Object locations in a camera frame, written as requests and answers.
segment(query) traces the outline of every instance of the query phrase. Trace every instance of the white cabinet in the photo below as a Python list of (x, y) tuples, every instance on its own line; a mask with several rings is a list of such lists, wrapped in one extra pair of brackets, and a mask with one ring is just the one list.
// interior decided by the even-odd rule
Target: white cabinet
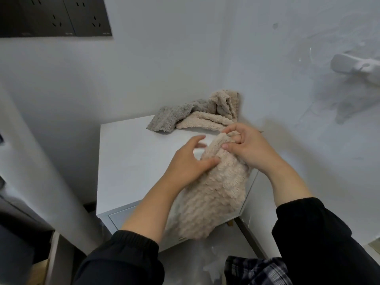
[[(159, 180), (174, 153), (192, 136), (205, 134), (210, 144), (218, 134), (200, 128), (156, 133), (146, 129), (153, 116), (103, 124), (100, 130), (97, 216), (111, 233), (121, 228), (126, 218)], [(200, 158), (203, 149), (195, 149)], [(252, 172), (246, 186), (247, 194), (257, 175)], [(176, 203), (168, 223), (175, 219)], [(226, 217), (226, 222), (239, 216), (241, 209)], [(166, 232), (160, 251), (183, 241), (175, 233)]]

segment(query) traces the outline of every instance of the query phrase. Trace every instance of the white tabletop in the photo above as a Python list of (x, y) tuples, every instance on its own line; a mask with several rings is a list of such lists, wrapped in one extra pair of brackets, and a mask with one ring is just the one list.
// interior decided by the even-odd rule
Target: white tabletop
[[(210, 144), (218, 132), (146, 129), (153, 116), (103, 124), (100, 129), (97, 215), (142, 200), (168, 167), (176, 150), (192, 136)], [(195, 149), (197, 158), (203, 149)]]

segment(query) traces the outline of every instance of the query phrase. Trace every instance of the black sleeve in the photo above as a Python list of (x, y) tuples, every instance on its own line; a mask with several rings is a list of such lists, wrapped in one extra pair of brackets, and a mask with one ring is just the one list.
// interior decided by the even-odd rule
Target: black sleeve
[(162, 284), (159, 246), (130, 231), (117, 231), (82, 262), (74, 285)]
[(380, 284), (380, 266), (317, 198), (277, 208), (272, 235), (297, 284)]

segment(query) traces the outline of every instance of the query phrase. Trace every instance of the hand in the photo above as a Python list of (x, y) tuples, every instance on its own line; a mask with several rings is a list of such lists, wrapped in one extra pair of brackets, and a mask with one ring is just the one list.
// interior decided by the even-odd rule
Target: hand
[(194, 157), (195, 148), (205, 148), (206, 144), (199, 143), (206, 136), (194, 136), (185, 145), (183, 145), (171, 160), (162, 179), (173, 185), (176, 190), (181, 191), (184, 187), (197, 180), (204, 172), (215, 167), (219, 158), (210, 158), (198, 161)]
[(222, 132), (230, 133), (232, 131), (240, 133), (240, 135), (231, 137), (236, 143), (225, 143), (222, 148), (240, 156), (248, 165), (268, 175), (275, 170), (277, 165), (285, 162), (259, 130), (242, 123), (234, 123), (227, 126)]

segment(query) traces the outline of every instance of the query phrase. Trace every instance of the plaid fabric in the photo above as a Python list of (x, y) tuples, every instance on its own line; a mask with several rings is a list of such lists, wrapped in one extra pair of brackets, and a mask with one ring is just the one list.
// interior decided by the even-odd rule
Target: plaid fabric
[(269, 260), (228, 256), (224, 275), (228, 285), (292, 285), (282, 258)]

